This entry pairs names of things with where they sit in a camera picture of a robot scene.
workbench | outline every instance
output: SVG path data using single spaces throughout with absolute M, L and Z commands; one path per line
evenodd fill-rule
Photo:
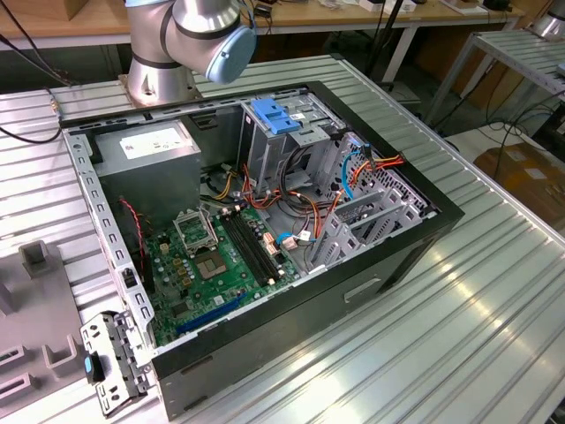
M 543 88 L 550 95 L 565 98 L 565 77 L 557 72 L 557 65 L 565 64 L 565 42 L 548 42 L 527 30 L 475 33 L 469 36 L 441 82 L 425 116 L 426 123 L 431 124 L 457 75 L 476 49 L 484 51 L 486 57 L 469 80 L 462 97 L 480 82 L 488 67 L 497 60 L 523 75 L 530 83 L 518 102 L 521 106 L 515 112 L 516 116 L 530 104 L 536 87 Z
M 248 67 L 226 95 L 321 80 L 464 212 L 381 297 L 211 397 L 176 422 L 544 422 L 565 396 L 565 240 L 342 60 Z M 66 117 L 132 106 L 119 82 L 54 90 Z M 44 91 L 0 96 L 0 125 L 44 138 Z M 83 322 L 121 310 L 64 142 L 0 140 L 0 252 L 58 245 Z M 102 422 L 86 379 L 4 419 Z M 155 423 L 153 388 L 111 422 Z
M 283 3 L 273 7 L 272 34 L 306 34 L 333 31 L 370 30 L 377 27 L 379 13 L 348 5 L 341 10 L 330 10 L 310 0 L 306 4 Z M 420 27 L 443 27 L 453 25 L 480 25 L 503 23 L 504 29 L 515 26 L 524 13 L 513 8 L 511 12 L 490 11 L 483 15 L 462 15 L 439 0 L 420 4 L 414 12 L 401 13 L 393 25 L 403 28 L 403 34 L 395 54 L 383 77 L 384 81 L 394 80 L 408 48 Z M 130 27 L 127 12 L 121 0 L 89 0 L 85 7 L 68 22 L 46 19 L 38 16 L 17 14 L 20 23 L 34 38 L 40 48 L 98 46 L 130 42 Z M 257 17 L 258 33 L 267 32 L 267 22 Z M 388 21 L 383 14 L 381 28 Z M 0 12 L 0 28 L 4 36 L 21 49 L 29 49 L 18 29 L 5 13 Z M 0 50 L 6 49 L 0 44 Z

metal rail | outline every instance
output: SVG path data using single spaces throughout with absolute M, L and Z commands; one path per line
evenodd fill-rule
M 493 60 L 498 60 L 521 73 L 551 95 L 565 90 L 565 79 L 556 71 L 558 64 L 565 63 L 565 42 L 548 42 L 526 30 L 475 33 L 469 36 L 448 75 L 441 82 L 424 119 L 427 124 L 432 123 L 449 89 L 475 49 L 483 50 L 487 57 L 471 78 L 468 87 L 464 89 L 463 95 L 478 83 Z
M 175 422 L 542 422 L 565 395 L 565 242 L 344 61 L 250 66 L 204 95 L 322 80 L 465 217 L 392 291 Z M 129 109 L 117 83 L 56 90 L 63 113 Z M 42 92 L 0 96 L 0 124 L 55 128 Z M 62 141 L 0 139 L 0 254 L 58 243 L 85 321 L 121 308 Z M 102 420 L 86 379 L 5 423 Z M 114 422 L 163 422 L 158 393 Z

blue plastic clip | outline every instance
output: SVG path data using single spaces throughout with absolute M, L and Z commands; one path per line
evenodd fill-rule
M 291 119 L 284 107 L 273 99 L 252 100 L 255 113 L 267 124 L 273 134 L 290 133 L 302 128 L 299 122 Z

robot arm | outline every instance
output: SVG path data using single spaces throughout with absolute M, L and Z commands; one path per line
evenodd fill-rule
M 255 50 L 255 32 L 240 25 L 237 0 L 126 0 L 125 5 L 133 51 L 128 90 L 139 103 L 193 98 L 190 70 L 229 83 Z

cardboard box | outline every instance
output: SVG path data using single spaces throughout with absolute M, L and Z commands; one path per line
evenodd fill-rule
M 491 148 L 475 164 L 492 177 L 499 148 Z M 557 231 L 565 228 L 565 172 L 528 143 L 506 146 L 497 182 L 525 207 Z
M 71 20 L 88 0 L 4 0 L 4 2 L 14 13 Z

